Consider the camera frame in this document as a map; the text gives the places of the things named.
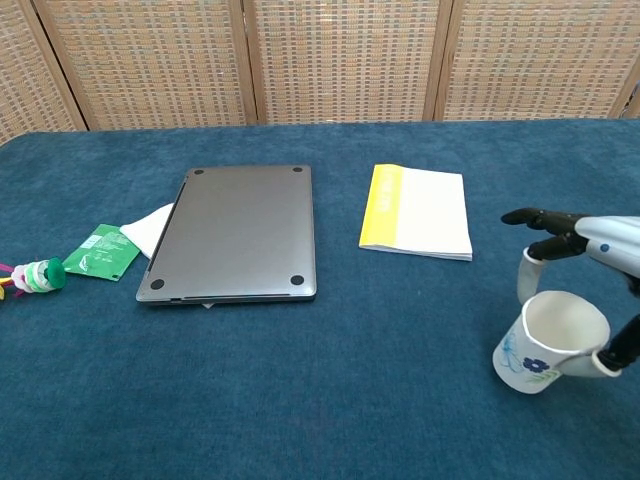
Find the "white paper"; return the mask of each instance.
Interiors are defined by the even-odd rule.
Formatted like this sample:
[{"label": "white paper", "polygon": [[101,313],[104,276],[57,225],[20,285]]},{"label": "white paper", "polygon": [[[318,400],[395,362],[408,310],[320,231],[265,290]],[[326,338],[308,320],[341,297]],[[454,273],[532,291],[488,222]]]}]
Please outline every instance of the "white paper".
[{"label": "white paper", "polygon": [[145,257],[151,258],[172,207],[173,203],[170,203],[137,222],[123,225],[120,227],[120,232],[131,240]]},{"label": "white paper", "polygon": [[462,175],[407,168],[402,178],[395,247],[471,260]]}]

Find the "mug rim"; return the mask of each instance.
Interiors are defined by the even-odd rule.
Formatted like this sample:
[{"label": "mug rim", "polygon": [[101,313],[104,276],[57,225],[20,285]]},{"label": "mug rim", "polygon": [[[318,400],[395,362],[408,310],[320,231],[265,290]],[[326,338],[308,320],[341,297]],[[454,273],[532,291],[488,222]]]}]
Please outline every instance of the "mug rim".
[{"label": "mug rim", "polygon": [[[591,305],[593,308],[595,308],[600,313],[602,318],[604,318],[605,323],[607,324],[607,328],[609,330],[609,335],[607,335],[607,339],[602,343],[599,343],[599,344],[594,345],[592,347],[584,348],[582,350],[564,350],[564,349],[561,349],[561,348],[551,347],[551,346],[549,346],[549,345],[547,345],[545,343],[542,343],[537,338],[535,338],[533,335],[531,335],[531,332],[529,331],[529,327],[527,325],[527,310],[529,308],[529,303],[531,303],[533,300],[538,298],[538,296],[543,294],[543,293],[564,293],[564,294],[567,294],[567,295],[571,295],[572,297],[577,297],[580,300],[583,300],[583,301],[587,302],[589,305]],[[572,355],[572,356],[575,356],[575,355],[580,355],[580,354],[589,354],[589,353],[593,352],[594,350],[596,350],[598,348],[602,348],[604,345],[606,345],[607,341],[609,340],[609,337],[611,336],[611,326],[609,325],[609,322],[607,321],[607,317],[605,317],[604,314],[602,312],[600,312],[600,309],[598,309],[598,307],[596,307],[593,303],[591,303],[589,300],[581,297],[580,295],[576,295],[575,293],[567,292],[565,290],[543,290],[542,292],[536,293],[533,297],[529,298],[526,302],[524,302],[524,305],[522,305],[521,315],[522,315],[522,326],[524,327],[524,333],[527,336],[527,338],[531,342],[536,344],[537,346],[539,346],[541,348],[544,348],[546,350],[550,350],[550,351],[552,351],[554,353],[558,353],[560,355]]]}]

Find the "green card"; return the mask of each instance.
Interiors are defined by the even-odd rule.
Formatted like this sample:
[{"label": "green card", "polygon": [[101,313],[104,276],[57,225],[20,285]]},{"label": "green card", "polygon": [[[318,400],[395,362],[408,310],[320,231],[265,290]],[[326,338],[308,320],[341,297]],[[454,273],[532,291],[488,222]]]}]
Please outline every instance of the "green card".
[{"label": "green card", "polygon": [[120,233],[120,227],[99,225],[62,265],[67,273],[117,282],[138,253],[138,247]]}]

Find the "white napkin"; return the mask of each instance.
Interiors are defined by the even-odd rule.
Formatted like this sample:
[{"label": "white napkin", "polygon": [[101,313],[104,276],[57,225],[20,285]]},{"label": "white napkin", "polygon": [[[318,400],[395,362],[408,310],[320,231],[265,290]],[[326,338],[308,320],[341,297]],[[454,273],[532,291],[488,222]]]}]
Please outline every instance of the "white napkin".
[{"label": "white napkin", "polygon": [[[173,203],[159,208],[137,222],[121,226],[120,232],[131,240],[145,257],[151,258],[158,240],[160,240],[160,235],[162,235],[162,229],[167,223],[171,208],[173,208]],[[203,303],[203,305],[206,308],[211,308],[213,303]]]}]

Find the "book spine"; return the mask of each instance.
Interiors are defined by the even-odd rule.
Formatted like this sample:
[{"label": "book spine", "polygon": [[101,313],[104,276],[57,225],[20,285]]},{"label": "book spine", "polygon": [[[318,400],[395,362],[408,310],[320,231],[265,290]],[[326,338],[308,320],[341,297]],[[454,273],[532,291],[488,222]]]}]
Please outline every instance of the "book spine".
[{"label": "book spine", "polygon": [[360,246],[395,246],[402,176],[403,168],[397,165],[374,167]]}]

